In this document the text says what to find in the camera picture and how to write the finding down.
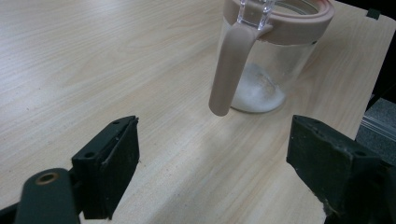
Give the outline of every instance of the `plastic pitcher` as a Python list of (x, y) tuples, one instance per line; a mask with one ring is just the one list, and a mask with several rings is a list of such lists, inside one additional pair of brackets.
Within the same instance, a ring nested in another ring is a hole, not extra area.
[(212, 112), (279, 107), (333, 14), (328, 0), (225, 0)]

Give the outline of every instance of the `white powder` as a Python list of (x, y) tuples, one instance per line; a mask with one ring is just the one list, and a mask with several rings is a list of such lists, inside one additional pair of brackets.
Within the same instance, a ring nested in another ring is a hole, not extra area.
[(285, 100), (285, 93), (257, 64), (247, 64), (236, 89), (231, 107), (260, 113), (273, 110)]

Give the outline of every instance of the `black plastic part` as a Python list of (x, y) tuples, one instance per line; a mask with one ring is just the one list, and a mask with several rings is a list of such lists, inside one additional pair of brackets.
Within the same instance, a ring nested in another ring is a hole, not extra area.
[(393, 223), (394, 167), (332, 127), (294, 116), (287, 162), (324, 204), (326, 224)]
[(135, 116), (111, 122), (72, 158), (86, 219), (112, 218), (139, 161), (137, 122)]
[(17, 215), (18, 204), (14, 203), (9, 207), (0, 210), (0, 223), (1, 224), (11, 224), (15, 221), (15, 216)]
[(366, 17), (370, 17), (375, 20), (378, 20), (380, 15), (381, 15), (381, 12), (379, 10), (369, 8), (369, 10), (367, 11)]
[(79, 223), (69, 174), (65, 169), (49, 169), (25, 182), (15, 223)]

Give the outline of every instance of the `pink handle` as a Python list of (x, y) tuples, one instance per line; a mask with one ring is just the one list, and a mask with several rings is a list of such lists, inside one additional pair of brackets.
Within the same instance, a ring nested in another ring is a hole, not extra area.
[(259, 31), (236, 22), (225, 35), (209, 99), (209, 108), (215, 115), (227, 115), (254, 42), (271, 30), (268, 24)]

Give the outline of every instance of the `light wood grain surface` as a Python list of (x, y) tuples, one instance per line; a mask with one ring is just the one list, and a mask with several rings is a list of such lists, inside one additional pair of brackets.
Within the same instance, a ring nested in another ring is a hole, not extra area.
[[(322, 223), (286, 163), (291, 116), (354, 138), (395, 21), (335, 17), (279, 109), (208, 106), (220, 0), (0, 2), (0, 207), (109, 122), (139, 117), (141, 162), (111, 223)], [(83, 220), (84, 223), (107, 223)]]

